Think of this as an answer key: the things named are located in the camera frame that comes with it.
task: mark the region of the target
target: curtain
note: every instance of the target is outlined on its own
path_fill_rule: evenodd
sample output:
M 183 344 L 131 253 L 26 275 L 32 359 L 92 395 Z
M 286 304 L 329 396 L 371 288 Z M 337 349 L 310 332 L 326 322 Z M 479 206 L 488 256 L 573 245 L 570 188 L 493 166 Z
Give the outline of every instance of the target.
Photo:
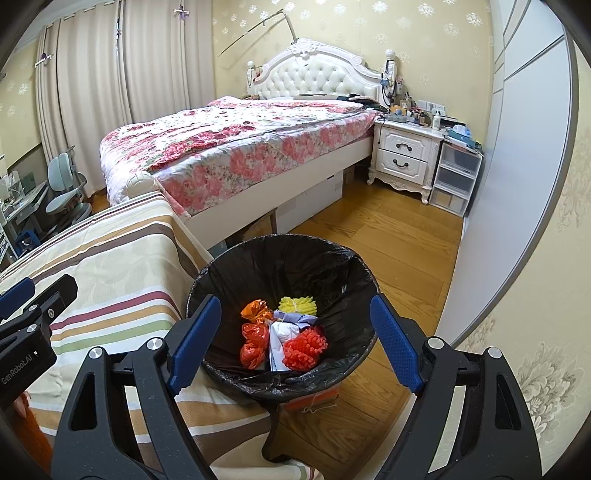
M 35 74 L 43 150 L 49 163 L 74 145 L 89 196 L 105 187 L 105 135 L 215 97 L 212 0 L 98 4 L 44 27 L 43 52 L 54 55 Z
M 178 0 L 125 0 L 125 76 L 134 122 L 189 108 Z
M 41 144 L 48 165 L 52 158 L 65 152 L 68 148 L 57 91 L 56 52 L 60 24 L 61 21 L 57 20 L 41 30 L 37 58 L 40 59 L 43 53 L 48 56 L 52 55 L 52 58 L 39 64 L 35 71 L 37 118 L 41 132 Z
M 211 0 L 185 0 L 189 12 L 182 29 L 191 108 L 200 108 L 215 99 L 213 78 L 213 32 Z
M 57 83 L 66 138 L 87 195 L 106 187 L 99 146 L 106 134 L 131 123 L 117 58 L 119 1 L 80 10 L 61 21 Z

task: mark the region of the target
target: white bottle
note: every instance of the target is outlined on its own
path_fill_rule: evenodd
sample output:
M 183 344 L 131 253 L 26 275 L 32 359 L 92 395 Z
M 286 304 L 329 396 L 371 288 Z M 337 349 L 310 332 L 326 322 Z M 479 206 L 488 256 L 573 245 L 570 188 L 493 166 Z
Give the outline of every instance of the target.
M 441 128 L 441 116 L 440 115 L 435 115 L 433 117 L 433 125 L 431 127 L 434 130 L 439 131 L 439 129 Z

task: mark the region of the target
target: black garbage bag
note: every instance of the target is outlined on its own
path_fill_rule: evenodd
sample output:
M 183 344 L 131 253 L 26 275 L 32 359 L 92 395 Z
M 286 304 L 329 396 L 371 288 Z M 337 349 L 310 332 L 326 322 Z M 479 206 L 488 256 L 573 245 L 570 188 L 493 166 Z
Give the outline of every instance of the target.
M 369 302 L 379 293 L 376 279 L 355 252 L 319 238 L 262 236 L 224 252 L 195 280 L 187 318 L 209 293 L 222 303 L 222 322 L 203 366 L 222 384 L 258 400 L 282 403 L 336 385 L 359 366 L 377 339 L 369 319 Z M 286 296 L 314 297 L 328 350 L 303 374 L 245 369 L 240 348 L 246 320 L 240 312 L 258 299 L 274 310 Z

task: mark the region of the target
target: orange plastic bag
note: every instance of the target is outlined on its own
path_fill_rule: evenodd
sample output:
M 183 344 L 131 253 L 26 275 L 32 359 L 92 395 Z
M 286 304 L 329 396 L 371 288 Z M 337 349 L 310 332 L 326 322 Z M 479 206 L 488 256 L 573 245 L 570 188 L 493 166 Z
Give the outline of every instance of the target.
M 254 343 L 245 343 L 240 349 L 240 362 L 244 368 L 254 370 L 265 359 L 265 349 Z
M 265 323 L 265 320 L 273 320 L 273 312 L 267 308 L 267 302 L 265 300 L 250 302 L 240 312 L 240 315 L 252 323 Z
M 308 372 L 318 364 L 320 354 L 328 347 L 321 328 L 308 328 L 283 344 L 283 364 L 297 372 Z
M 248 343 L 254 343 L 265 350 L 269 347 L 269 327 L 264 323 L 244 323 L 242 336 Z

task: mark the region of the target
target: floral bedspread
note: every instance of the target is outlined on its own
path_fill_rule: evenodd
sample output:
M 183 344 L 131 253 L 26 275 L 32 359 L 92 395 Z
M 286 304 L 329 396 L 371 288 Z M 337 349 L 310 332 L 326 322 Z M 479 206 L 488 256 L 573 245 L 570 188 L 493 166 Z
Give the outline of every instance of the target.
M 239 100 L 114 130 L 100 145 L 112 205 L 139 171 L 187 218 L 366 134 L 375 111 L 349 102 Z

